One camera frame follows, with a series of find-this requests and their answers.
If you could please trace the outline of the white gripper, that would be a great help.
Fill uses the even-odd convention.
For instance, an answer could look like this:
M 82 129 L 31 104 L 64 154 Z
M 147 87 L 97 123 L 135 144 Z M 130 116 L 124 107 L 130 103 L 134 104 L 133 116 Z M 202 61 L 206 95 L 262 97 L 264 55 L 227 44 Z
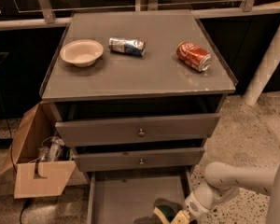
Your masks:
M 187 211 L 180 210 L 171 221 L 171 224 L 190 224 L 200 220 L 210 212 L 211 198 L 199 191 L 193 191 L 185 200 Z

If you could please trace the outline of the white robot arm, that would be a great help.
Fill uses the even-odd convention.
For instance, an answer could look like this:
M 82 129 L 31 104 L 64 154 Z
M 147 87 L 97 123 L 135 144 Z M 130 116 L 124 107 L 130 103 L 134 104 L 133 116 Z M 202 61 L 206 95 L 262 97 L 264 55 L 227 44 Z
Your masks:
M 203 159 L 194 169 L 194 190 L 202 194 L 203 182 L 227 181 L 239 175 L 240 194 L 217 203 L 198 224 L 280 224 L 280 144 L 264 121 L 277 112 L 266 111 L 261 93 L 280 63 L 280 25 L 253 76 L 245 95 L 233 98 L 223 109 L 218 130 L 206 143 Z

